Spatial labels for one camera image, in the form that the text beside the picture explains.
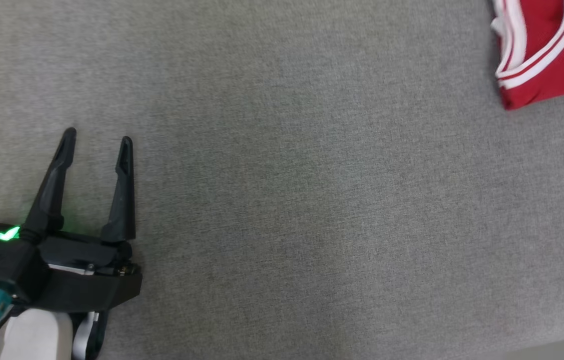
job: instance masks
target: gray table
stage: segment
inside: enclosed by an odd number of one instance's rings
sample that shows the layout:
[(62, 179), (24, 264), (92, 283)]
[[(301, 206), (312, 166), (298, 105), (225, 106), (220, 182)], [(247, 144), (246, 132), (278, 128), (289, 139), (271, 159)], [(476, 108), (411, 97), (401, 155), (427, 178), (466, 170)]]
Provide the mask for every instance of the gray table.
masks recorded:
[(135, 141), (102, 360), (437, 359), (564, 338), (564, 97), (505, 112), (486, 0), (0, 0), (0, 221)]

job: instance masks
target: glowing green led indicator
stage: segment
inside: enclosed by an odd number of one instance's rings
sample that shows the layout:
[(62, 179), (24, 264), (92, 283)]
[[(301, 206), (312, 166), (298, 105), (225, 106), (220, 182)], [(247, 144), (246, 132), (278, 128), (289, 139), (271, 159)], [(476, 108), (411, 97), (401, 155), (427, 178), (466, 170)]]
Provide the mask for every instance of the glowing green led indicator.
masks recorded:
[(17, 239), (19, 238), (19, 226), (16, 226), (14, 228), (12, 228), (11, 230), (8, 230), (7, 232), (0, 232), (0, 240), (3, 240), (5, 242), (7, 242), (8, 240), (11, 240), (13, 238)]

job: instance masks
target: red fabric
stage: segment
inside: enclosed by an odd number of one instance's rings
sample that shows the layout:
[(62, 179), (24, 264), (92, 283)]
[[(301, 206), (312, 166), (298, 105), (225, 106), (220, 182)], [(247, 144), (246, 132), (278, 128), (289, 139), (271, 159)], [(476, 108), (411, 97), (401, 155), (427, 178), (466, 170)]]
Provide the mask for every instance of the red fabric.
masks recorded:
[[(556, 35), (562, 23), (564, 1), (519, 0), (519, 2), (526, 25), (526, 53), (524, 55), (526, 61)], [(531, 74), (532, 72), (529, 70), (541, 59), (513, 75), (499, 76), (502, 101), (506, 109), (519, 109), (532, 102), (564, 95), (564, 48), (545, 68), (523, 84), (503, 85), (503, 80), (514, 79), (525, 72)]]

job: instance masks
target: red garment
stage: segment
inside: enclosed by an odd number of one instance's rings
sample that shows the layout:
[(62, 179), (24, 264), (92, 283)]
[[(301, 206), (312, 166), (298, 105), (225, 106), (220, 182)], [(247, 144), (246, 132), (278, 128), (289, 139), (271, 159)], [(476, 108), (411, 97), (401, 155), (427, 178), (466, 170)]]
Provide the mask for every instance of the red garment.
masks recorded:
[(564, 95), (564, 0), (494, 0), (507, 110)]

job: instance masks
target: gray floor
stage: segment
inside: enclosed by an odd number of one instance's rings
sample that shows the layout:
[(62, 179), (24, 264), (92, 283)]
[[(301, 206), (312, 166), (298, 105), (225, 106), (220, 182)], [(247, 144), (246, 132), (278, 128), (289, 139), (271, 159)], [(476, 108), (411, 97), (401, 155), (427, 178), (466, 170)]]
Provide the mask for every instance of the gray floor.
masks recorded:
[(136, 147), (103, 360), (464, 358), (564, 339), (564, 97), (505, 112), (485, 0), (0, 0), (0, 221), (78, 129)]

